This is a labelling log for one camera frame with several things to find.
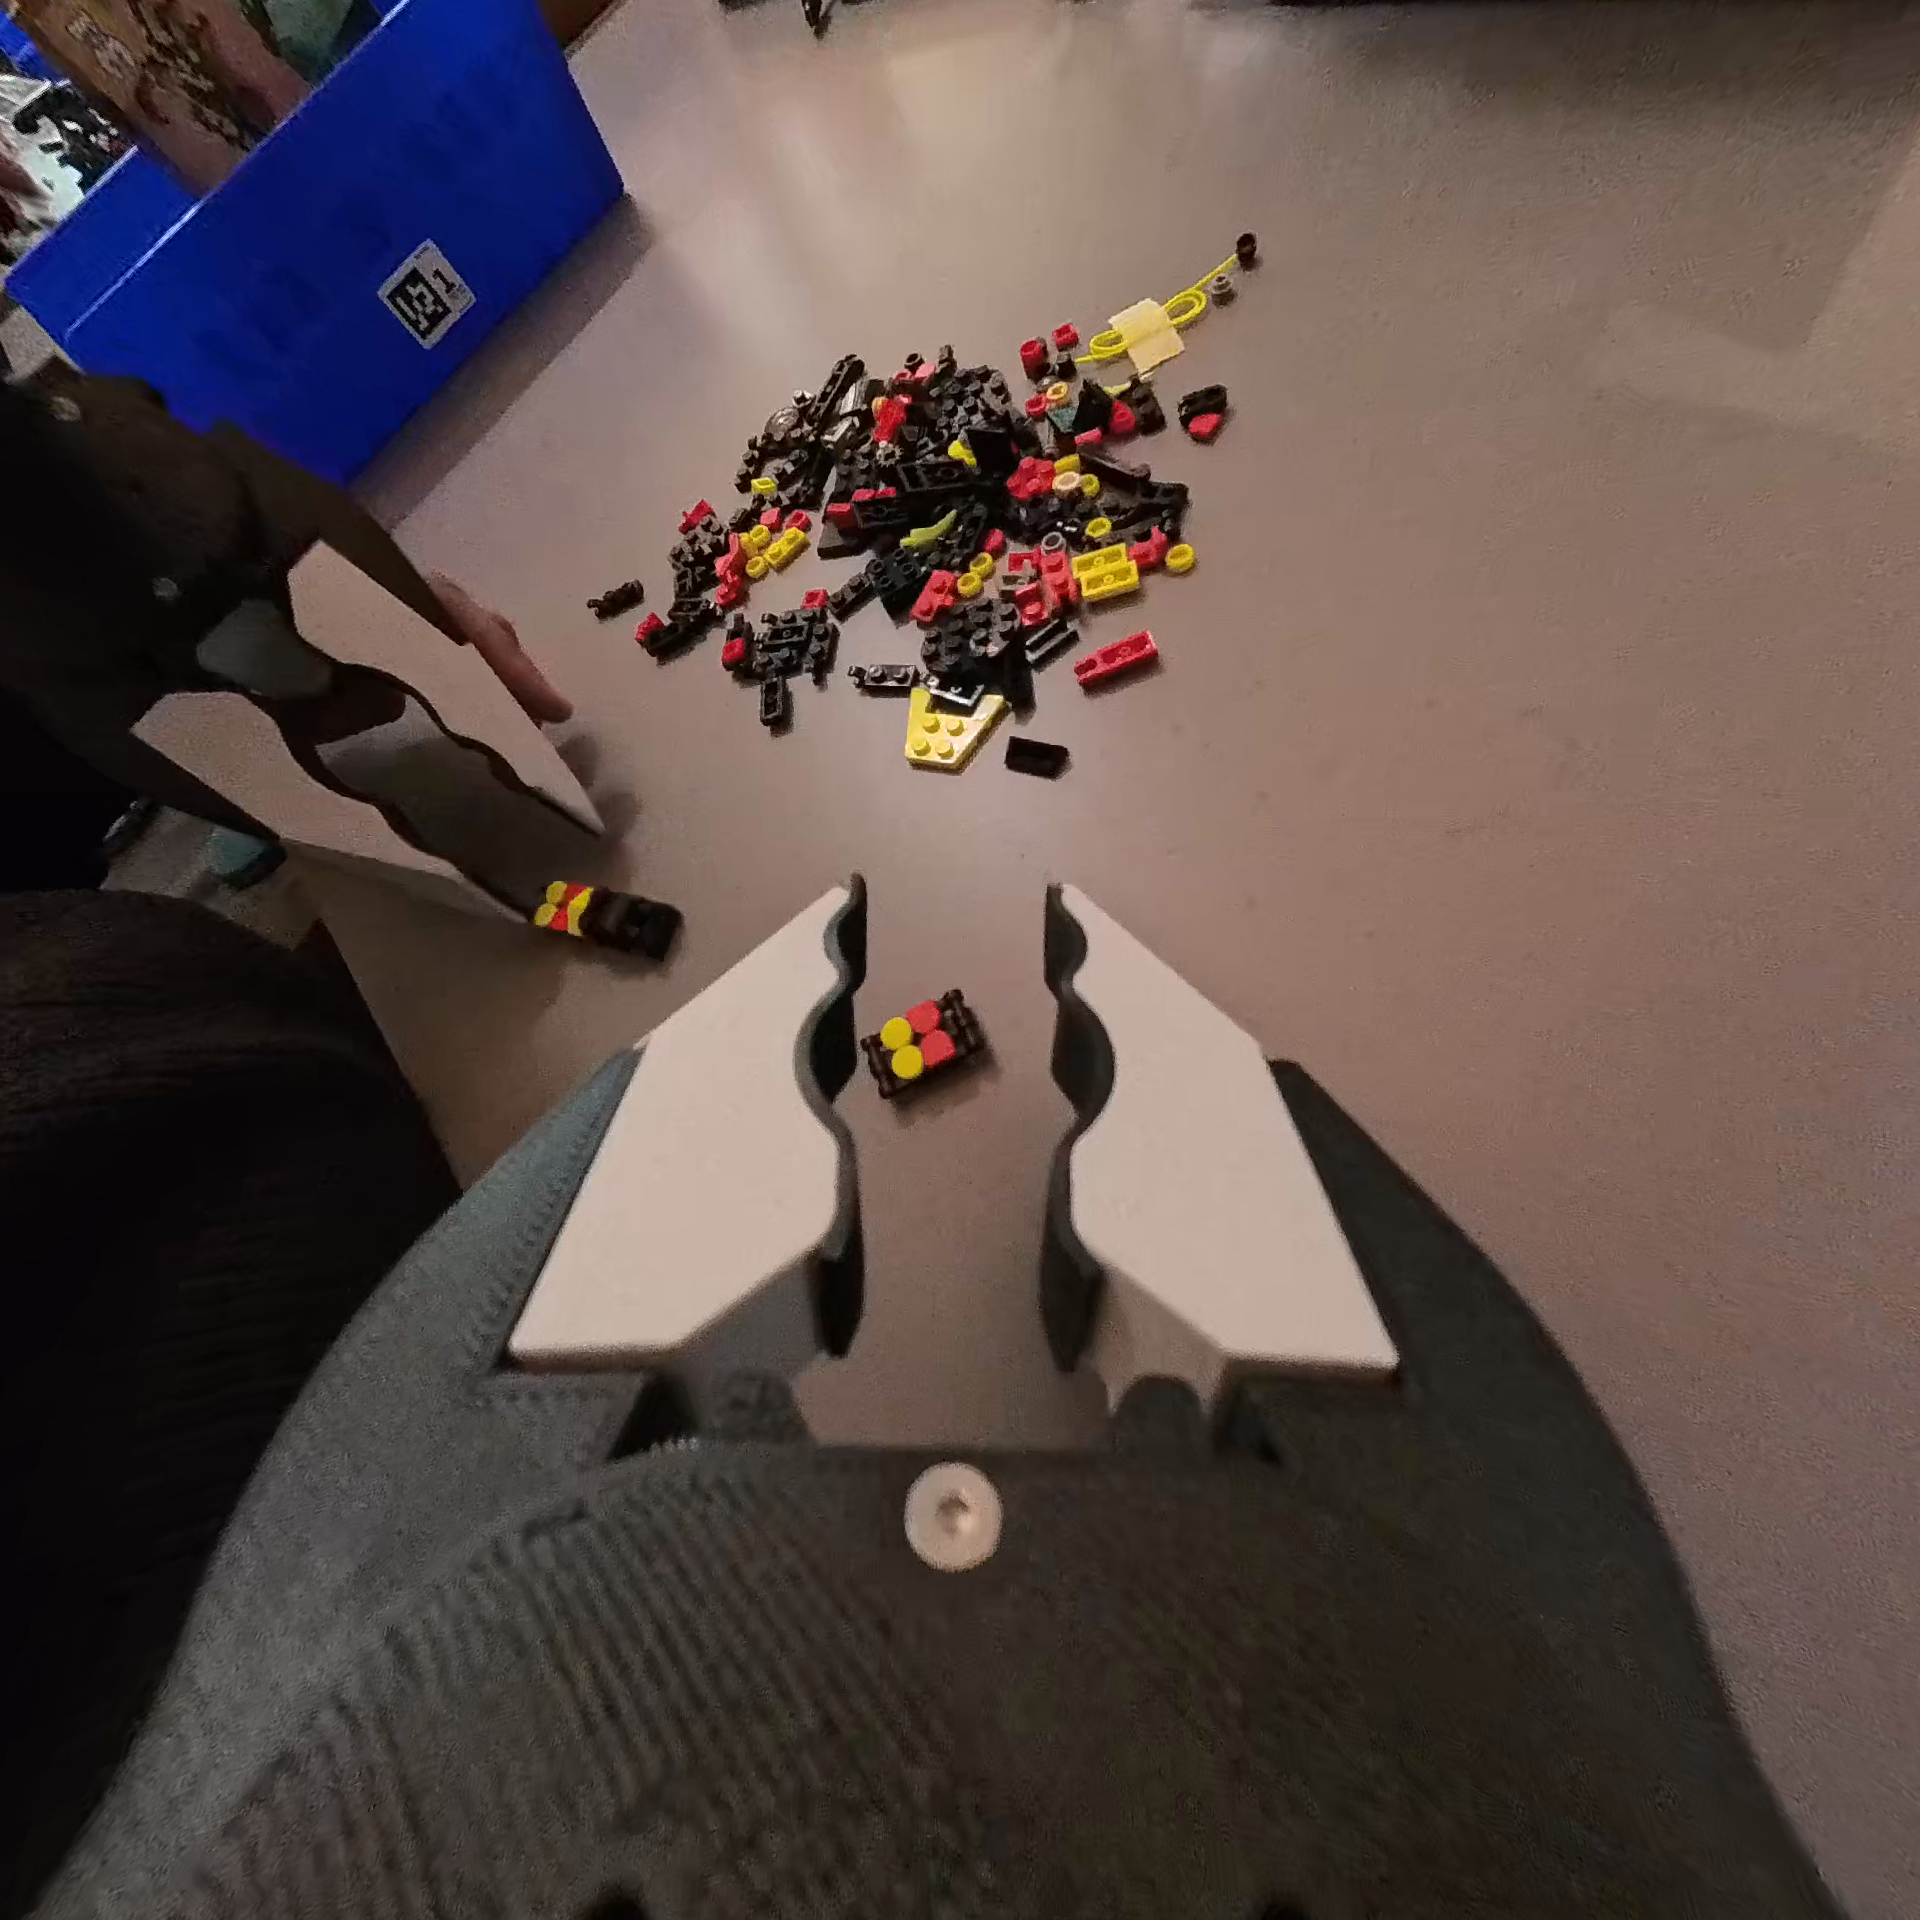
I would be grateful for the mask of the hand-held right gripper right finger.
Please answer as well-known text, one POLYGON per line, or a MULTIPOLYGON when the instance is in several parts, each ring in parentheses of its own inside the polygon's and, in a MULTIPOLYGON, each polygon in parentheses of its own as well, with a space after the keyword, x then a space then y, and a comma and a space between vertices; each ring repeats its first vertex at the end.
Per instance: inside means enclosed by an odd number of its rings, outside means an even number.
POLYGON ((1043 890, 1055 1007, 1039 1310, 1055 1365, 1390 1383, 1402 1357, 1259 1043, 1085 890, 1043 890))

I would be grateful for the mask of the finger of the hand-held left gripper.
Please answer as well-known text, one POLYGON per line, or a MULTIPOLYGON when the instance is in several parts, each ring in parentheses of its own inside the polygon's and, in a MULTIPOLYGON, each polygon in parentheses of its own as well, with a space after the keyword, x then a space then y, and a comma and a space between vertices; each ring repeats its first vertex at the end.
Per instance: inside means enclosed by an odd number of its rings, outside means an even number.
POLYGON ((448 859, 416 849, 379 803, 349 795, 330 770, 309 770, 273 719, 239 692, 169 692, 129 734, 288 854, 472 919, 522 919, 448 859))
POLYGON ((499 779, 514 779, 591 835, 605 834, 587 790, 494 665, 472 646, 445 638, 358 565, 324 544, 314 547, 289 568, 289 615, 317 655, 341 671, 384 675, 448 738, 487 755, 499 779))

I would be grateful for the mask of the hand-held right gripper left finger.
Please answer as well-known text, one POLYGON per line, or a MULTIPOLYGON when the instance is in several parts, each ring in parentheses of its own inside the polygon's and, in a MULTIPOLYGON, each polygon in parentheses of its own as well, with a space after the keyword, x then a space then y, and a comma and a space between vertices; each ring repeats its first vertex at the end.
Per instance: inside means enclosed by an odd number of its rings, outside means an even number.
POLYGON ((866 1307, 859 1167, 861 877, 617 1059, 619 1092, 506 1340, 522 1372, 796 1378, 866 1307))

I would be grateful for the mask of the short black lego assembly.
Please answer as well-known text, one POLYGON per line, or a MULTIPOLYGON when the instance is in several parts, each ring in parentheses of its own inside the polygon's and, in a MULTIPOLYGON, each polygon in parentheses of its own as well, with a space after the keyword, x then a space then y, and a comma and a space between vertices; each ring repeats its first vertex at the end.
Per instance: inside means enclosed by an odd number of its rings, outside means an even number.
POLYGON ((917 999, 859 1036, 859 1059, 880 1100, 913 1096, 985 1053, 985 1028, 962 989, 917 999))

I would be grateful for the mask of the long black lego assembly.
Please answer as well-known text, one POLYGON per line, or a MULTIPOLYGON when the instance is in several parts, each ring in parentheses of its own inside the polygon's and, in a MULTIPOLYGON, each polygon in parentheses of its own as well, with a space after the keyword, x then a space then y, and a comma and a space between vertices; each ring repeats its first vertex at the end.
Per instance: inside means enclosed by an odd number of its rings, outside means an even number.
POLYGON ((659 963, 671 955, 671 945, 681 930, 681 911, 674 904, 593 881, 547 881, 530 923, 591 946, 659 963))

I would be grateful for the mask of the pile of lego pieces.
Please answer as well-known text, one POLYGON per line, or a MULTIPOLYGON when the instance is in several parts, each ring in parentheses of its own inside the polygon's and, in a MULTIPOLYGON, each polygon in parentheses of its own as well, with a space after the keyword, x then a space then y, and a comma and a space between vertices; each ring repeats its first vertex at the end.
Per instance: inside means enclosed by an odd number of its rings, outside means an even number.
POLYGON ((879 611, 911 655, 846 675, 866 699, 903 702, 906 767, 960 774, 1031 709, 1052 662, 1066 656, 1088 696, 1158 665, 1149 630, 1088 643, 1085 618, 1197 565, 1193 491, 1152 474, 1138 443, 1175 430, 1204 447, 1230 422, 1228 387, 1164 394, 1158 372, 1256 265, 1244 232, 1164 301, 1026 340, 1019 379, 949 345, 892 372, 832 361, 744 440, 736 501, 681 511, 661 600, 646 608, 622 583, 587 611, 631 618, 656 662, 719 638, 726 675, 753 691, 769 734, 794 726, 799 684, 828 684, 846 624, 879 611))

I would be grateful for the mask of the printed cardboard lego box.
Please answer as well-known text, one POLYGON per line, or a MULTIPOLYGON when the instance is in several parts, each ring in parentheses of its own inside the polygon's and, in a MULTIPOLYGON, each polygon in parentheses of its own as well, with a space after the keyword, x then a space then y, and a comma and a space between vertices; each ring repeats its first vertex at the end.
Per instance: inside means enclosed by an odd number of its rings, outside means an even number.
POLYGON ((389 4, 3 4, 21 43, 204 195, 389 18, 389 4))

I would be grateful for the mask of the person's left hand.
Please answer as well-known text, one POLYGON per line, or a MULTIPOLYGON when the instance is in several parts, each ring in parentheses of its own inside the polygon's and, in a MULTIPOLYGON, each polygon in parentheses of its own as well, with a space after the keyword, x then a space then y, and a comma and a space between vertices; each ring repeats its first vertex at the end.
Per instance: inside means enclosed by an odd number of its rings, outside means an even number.
POLYGON ((448 633, 484 659, 494 681, 514 699, 514 707, 539 726, 571 723, 571 702, 547 684, 539 659, 524 655, 514 626, 479 606, 465 589, 440 571, 425 574, 448 633))

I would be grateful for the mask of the blue plastic bin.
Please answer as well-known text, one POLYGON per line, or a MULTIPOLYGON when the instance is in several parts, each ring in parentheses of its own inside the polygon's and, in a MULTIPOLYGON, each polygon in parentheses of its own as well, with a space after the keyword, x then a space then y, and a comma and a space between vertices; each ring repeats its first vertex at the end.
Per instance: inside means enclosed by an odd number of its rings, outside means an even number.
POLYGON ((129 155, 6 295, 81 372, 349 485, 619 193, 539 4, 395 4, 215 193, 129 155))

